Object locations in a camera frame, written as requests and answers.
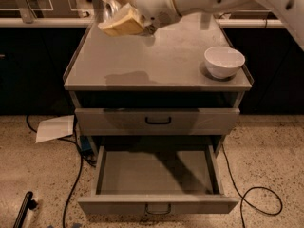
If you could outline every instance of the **gray tabletop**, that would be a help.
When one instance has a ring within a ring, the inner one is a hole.
[[[70,71],[67,90],[242,91],[251,84],[240,70],[214,79],[204,65],[209,47],[228,46],[217,22],[192,14],[153,36],[109,37],[95,24]]]

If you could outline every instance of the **desk with drawers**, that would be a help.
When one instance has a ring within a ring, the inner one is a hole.
[[[251,82],[243,69],[226,80],[207,72],[204,51],[229,45],[203,21],[193,14],[146,37],[89,30],[65,76],[98,157],[85,213],[221,214],[238,203],[224,195],[216,155]]]

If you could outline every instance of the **black tool on floor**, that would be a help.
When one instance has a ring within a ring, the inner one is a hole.
[[[28,209],[33,210],[37,207],[38,203],[34,199],[31,199],[32,196],[32,192],[29,191],[26,193],[13,228],[22,228]]]

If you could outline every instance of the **drawer handle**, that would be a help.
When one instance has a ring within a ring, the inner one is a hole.
[[[150,211],[149,210],[149,205],[145,205],[145,213],[149,215],[168,215],[171,213],[171,204],[168,204],[168,209],[165,211]]]
[[[148,117],[146,117],[145,122],[150,125],[168,125],[168,124],[171,124],[172,119],[171,119],[171,117],[169,117],[168,121],[166,121],[166,122],[150,122]]]

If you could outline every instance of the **speckled floor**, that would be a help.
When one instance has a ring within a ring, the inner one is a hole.
[[[48,117],[32,116],[32,126]],[[244,193],[266,186],[282,198],[277,217],[263,216],[244,205],[247,227],[304,227],[304,116],[240,116],[225,141],[237,186]],[[223,153],[218,168],[226,196],[236,197]],[[28,211],[24,227],[62,227],[62,214],[80,158],[68,142],[35,144],[25,116],[0,116],[0,227],[12,227],[27,191],[39,205]],[[77,198],[88,195],[93,168],[86,163],[66,214],[66,227],[241,227],[239,204],[229,215],[86,216]],[[263,191],[248,200],[270,212],[276,199]]]

